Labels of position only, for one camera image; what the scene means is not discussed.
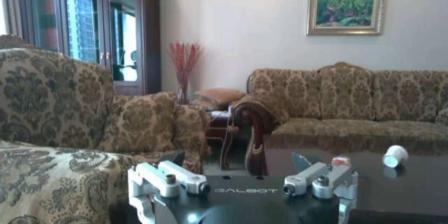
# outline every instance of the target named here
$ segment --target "floral sofa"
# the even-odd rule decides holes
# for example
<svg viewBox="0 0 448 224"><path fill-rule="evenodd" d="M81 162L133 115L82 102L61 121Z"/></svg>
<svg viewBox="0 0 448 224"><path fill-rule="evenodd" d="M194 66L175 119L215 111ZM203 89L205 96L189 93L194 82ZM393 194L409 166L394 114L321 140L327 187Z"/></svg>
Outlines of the floral sofa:
<svg viewBox="0 0 448 224"><path fill-rule="evenodd" d="M345 62L319 70L258 69L249 94L234 109L255 129L254 174L267 171L266 146L385 152L402 144L411 154L448 152L448 72L371 71Z"/></svg>
<svg viewBox="0 0 448 224"><path fill-rule="evenodd" d="M209 117L170 93L117 95L97 64L0 37L0 223L114 223L131 165L186 152L202 173Z"/></svg>

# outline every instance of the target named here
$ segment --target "white wall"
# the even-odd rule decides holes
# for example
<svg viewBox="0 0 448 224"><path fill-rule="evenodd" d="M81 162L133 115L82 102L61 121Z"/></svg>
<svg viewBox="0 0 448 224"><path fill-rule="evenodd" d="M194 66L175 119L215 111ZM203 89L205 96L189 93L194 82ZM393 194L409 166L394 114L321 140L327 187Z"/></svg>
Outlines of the white wall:
<svg viewBox="0 0 448 224"><path fill-rule="evenodd" d="M307 36L309 0L162 0L163 89L177 89L171 41L206 48L191 89L246 90L257 68L448 70L448 0L387 0L383 35Z"/></svg>
<svg viewBox="0 0 448 224"><path fill-rule="evenodd" d="M7 34L7 3L0 0L0 35Z"/></svg>

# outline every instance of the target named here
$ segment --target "floor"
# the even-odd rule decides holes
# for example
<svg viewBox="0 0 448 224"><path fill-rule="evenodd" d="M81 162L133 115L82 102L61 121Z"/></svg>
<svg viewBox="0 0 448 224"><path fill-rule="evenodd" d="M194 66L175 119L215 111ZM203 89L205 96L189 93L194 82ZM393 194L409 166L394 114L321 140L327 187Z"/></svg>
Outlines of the floor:
<svg viewBox="0 0 448 224"><path fill-rule="evenodd" d="M205 161L205 174L206 175L231 175L231 176L249 176L250 172L246 170L245 167L245 155L246 155L246 145L245 141L237 142L233 145L229 155L229 163L231 166L231 170L222 170L219 168L219 156L221 156L221 149L222 143L221 142L211 142L210 143L214 154L213 156Z"/></svg>

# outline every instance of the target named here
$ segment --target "cabinet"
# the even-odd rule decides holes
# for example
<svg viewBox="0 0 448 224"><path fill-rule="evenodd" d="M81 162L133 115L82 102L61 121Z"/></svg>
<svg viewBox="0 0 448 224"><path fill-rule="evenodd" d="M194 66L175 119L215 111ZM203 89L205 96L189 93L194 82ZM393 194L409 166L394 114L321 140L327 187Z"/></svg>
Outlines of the cabinet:
<svg viewBox="0 0 448 224"><path fill-rule="evenodd" d="M25 37L105 65L118 92L161 91L159 0L21 0Z"/></svg>

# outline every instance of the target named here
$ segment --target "painting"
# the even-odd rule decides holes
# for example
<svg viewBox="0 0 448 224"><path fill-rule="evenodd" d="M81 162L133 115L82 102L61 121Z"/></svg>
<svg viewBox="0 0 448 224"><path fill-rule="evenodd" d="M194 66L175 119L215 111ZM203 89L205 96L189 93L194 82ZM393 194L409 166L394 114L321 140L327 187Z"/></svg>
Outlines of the painting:
<svg viewBox="0 0 448 224"><path fill-rule="evenodd" d="M385 0L311 0L309 35L382 34Z"/></svg>

